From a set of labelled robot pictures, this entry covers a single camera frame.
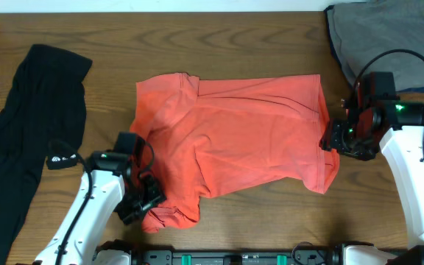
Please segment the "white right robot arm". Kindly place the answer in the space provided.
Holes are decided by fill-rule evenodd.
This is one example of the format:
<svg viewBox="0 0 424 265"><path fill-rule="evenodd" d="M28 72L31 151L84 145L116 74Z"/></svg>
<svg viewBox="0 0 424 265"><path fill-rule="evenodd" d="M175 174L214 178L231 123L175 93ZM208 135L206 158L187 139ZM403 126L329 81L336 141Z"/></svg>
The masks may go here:
<svg viewBox="0 0 424 265"><path fill-rule="evenodd" d="M408 249L401 254L371 244L346 243L334 264L424 264L424 104L403 102L390 72L372 72L342 103L346 119L331 119L320 140L325 151L368 161L381 153L403 207Z"/></svg>

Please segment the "red soccer t-shirt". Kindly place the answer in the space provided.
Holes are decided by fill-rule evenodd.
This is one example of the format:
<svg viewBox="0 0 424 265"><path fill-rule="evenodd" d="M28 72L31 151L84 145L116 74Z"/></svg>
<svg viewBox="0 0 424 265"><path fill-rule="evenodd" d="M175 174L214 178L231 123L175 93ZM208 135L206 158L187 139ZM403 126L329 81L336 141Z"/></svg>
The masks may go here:
<svg viewBox="0 0 424 265"><path fill-rule="evenodd" d="M138 82L130 131L152 146L152 171L166 195L143 230L188 229L200 219L202 198L283 178L325 193L340 164L319 145L328 121L317 74L205 80L173 73Z"/></svg>

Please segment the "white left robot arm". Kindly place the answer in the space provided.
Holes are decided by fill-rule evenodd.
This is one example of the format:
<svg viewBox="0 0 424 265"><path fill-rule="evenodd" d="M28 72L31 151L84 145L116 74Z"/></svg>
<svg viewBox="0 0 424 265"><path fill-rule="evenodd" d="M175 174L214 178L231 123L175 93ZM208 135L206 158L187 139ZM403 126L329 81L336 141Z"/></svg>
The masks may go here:
<svg viewBox="0 0 424 265"><path fill-rule="evenodd" d="M112 150L76 155L84 172L78 193L52 240L34 262L52 264L138 263L131 244L100 242L112 213L125 225L142 220L166 196L152 173L152 163L143 163L150 143L131 132L121 132Z"/></svg>

